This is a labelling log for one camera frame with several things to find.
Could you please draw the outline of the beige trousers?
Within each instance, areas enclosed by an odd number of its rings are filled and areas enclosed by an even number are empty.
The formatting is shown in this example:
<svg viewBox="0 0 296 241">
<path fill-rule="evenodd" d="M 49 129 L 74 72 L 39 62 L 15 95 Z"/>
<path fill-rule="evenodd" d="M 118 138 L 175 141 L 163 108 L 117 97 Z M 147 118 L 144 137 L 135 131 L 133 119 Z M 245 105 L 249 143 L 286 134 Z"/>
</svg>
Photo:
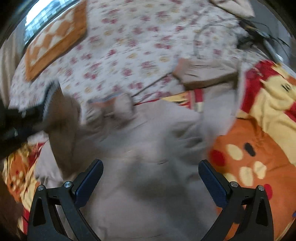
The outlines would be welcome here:
<svg viewBox="0 0 296 241">
<path fill-rule="evenodd" d="M 84 124 L 80 104 L 53 81 L 42 121 L 49 139 L 35 176 L 59 187 L 100 159 L 103 175 L 82 208 L 100 239 L 200 240 L 217 214 L 198 163 L 234 122 L 238 79 L 203 89 L 201 112 L 165 100 L 134 105 L 128 93 L 108 107 L 90 99 Z"/>
</svg>

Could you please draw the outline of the orange red yellow blanket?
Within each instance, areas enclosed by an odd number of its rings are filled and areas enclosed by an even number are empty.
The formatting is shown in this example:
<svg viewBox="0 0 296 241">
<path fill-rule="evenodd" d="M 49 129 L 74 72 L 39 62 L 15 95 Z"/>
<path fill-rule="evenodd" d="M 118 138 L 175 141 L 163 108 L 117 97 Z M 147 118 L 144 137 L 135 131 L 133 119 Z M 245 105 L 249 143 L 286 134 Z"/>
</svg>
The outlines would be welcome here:
<svg viewBox="0 0 296 241">
<path fill-rule="evenodd" d="M 185 75 L 178 75 L 186 87 L 186 93 L 194 95 L 196 107 L 185 106 L 178 95 L 138 104 L 130 93 L 122 91 L 91 99 L 108 107 L 117 95 L 128 93 L 134 105 L 165 100 L 201 112 L 204 104 L 203 89 L 239 75 L 237 82 L 243 86 L 243 93 L 234 122 L 227 133 L 215 138 L 204 159 L 229 182 L 235 181 L 244 188 L 255 188 L 258 185 L 265 188 L 273 217 L 274 240 L 283 240 L 295 222 L 295 79 L 267 60 L 258 62 L 245 72 L 224 72 L 206 67 L 201 62 L 197 66 L 199 71 L 196 78 L 188 79 Z M 81 124 L 85 123 L 85 108 L 89 100 L 80 104 Z M 46 133 L 42 124 L 39 132 Z M 46 135 L 39 154 L 48 142 L 49 137 Z M 33 164 L 32 173 L 35 178 L 36 163 Z M 38 184 L 41 182 L 36 178 L 31 188 L 32 193 L 37 190 Z M 244 210 L 245 206 L 239 210 L 225 240 L 231 239 L 236 233 Z"/>
</svg>

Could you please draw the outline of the orange checkered cushion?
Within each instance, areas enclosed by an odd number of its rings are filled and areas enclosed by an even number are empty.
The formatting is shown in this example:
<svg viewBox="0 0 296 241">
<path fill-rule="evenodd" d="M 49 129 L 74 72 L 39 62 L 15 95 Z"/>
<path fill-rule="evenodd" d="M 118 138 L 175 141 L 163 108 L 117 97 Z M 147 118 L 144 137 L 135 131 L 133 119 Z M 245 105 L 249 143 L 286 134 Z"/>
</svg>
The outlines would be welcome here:
<svg viewBox="0 0 296 241">
<path fill-rule="evenodd" d="M 33 81 L 54 60 L 67 52 L 87 31 L 86 1 L 79 1 L 52 20 L 28 45 L 26 80 Z"/>
</svg>

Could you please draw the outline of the window with grille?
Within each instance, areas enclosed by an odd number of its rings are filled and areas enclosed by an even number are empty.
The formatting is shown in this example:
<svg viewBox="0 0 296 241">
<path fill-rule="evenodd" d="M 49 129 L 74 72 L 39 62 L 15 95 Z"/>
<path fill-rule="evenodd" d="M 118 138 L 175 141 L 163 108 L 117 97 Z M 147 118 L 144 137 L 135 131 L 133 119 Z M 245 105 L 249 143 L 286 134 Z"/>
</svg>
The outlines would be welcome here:
<svg viewBox="0 0 296 241">
<path fill-rule="evenodd" d="M 76 0 L 37 1 L 26 15 L 24 42 L 27 44 L 50 21 L 76 4 Z"/>
</svg>

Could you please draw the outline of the floral white quilt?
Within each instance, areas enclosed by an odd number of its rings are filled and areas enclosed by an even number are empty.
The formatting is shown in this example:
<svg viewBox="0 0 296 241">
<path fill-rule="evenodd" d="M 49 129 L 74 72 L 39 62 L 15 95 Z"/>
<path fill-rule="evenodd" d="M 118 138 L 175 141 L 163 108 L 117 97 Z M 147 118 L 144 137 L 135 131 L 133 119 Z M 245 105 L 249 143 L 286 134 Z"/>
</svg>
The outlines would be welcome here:
<svg viewBox="0 0 296 241">
<path fill-rule="evenodd" d="M 237 18 L 209 1 L 89 1 L 87 21 L 82 41 L 33 82 L 20 61 L 10 107 L 38 103 L 54 79 L 81 104 L 118 91 L 147 101 L 183 91 L 172 77 L 180 58 L 231 60 L 243 69 L 266 58 L 256 47 L 237 49 L 244 35 Z"/>
</svg>

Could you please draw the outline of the black tripod stand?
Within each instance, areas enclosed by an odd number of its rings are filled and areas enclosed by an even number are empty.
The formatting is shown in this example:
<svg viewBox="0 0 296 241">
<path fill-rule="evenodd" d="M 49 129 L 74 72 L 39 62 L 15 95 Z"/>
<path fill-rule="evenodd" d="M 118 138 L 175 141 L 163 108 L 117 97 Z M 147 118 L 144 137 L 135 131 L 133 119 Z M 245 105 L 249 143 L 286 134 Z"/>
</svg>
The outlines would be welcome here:
<svg viewBox="0 0 296 241">
<path fill-rule="evenodd" d="M 239 26 L 247 32 L 247 36 L 239 37 L 237 42 L 237 48 L 243 49 L 247 45 L 253 46 L 257 45 L 261 47 L 267 56 L 277 64 L 284 64 L 283 58 L 277 54 L 276 50 L 270 43 L 271 40 L 276 40 L 272 35 L 263 32 L 257 28 L 251 21 L 241 19 L 239 21 Z"/>
</svg>

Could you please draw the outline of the beige cloth at corner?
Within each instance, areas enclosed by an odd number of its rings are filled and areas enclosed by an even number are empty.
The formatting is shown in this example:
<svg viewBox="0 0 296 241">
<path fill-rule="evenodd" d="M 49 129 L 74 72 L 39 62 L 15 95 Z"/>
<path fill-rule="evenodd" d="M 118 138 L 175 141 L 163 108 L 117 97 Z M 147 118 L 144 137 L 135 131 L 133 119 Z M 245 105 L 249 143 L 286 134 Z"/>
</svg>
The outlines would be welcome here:
<svg viewBox="0 0 296 241">
<path fill-rule="evenodd" d="M 210 3 L 240 18 L 255 17 L 249 0 L 210 0 Z"/>
</svg>

